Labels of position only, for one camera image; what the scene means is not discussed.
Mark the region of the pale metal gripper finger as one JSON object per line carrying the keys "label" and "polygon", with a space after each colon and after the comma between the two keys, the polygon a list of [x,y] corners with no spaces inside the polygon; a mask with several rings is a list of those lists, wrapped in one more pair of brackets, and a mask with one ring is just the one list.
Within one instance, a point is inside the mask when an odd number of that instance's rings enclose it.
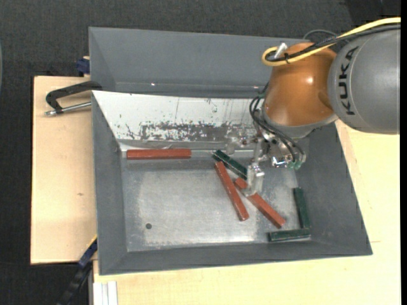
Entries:
{"label": "pale metal gripper finger", "polygon": [[244,189],[246,197],[260,193],[263,189],[265,173],[258,164],[251,164],[247,169],[247,187]]}
{"label": "pale metal gripper finger", "polygon": [[246,150],[251,147],[251,140],[247,137],[230,136],[227,138],[226,153],[234,154],[236,151]]}

